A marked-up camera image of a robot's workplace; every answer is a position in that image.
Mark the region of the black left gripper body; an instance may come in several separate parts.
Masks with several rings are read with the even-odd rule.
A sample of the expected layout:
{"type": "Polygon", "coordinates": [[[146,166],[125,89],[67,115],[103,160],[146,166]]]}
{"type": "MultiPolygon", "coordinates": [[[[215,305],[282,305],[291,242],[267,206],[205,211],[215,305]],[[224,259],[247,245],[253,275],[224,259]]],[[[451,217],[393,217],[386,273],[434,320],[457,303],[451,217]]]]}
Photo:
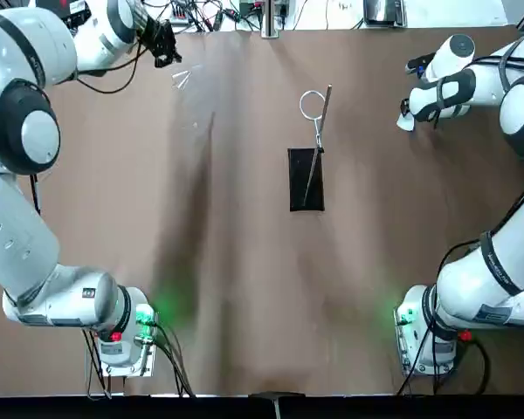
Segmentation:
{"type": "Polygon", "coordinates": [[[176,39],[170,22],[149,19],[142,31],[142,44],[156,58],[172,58],[176,52],[176,39]]]}

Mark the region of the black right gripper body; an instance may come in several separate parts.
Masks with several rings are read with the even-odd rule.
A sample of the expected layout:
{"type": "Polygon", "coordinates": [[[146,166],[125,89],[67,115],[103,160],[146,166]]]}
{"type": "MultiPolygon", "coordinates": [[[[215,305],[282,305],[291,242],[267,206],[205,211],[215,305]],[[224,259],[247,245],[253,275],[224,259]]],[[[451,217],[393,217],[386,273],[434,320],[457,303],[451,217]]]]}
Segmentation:
{"type": "Polygon", "coordinates": [[[429,65],[429,63],[434,59],[435,55],[436,55],[435,52],[431,52],[431,53],[410,59],[405,66],[405,72],[407,74],[416,74],[418,78],[421,78],[424,75],[425,70],[427,66],[429,65]]]}

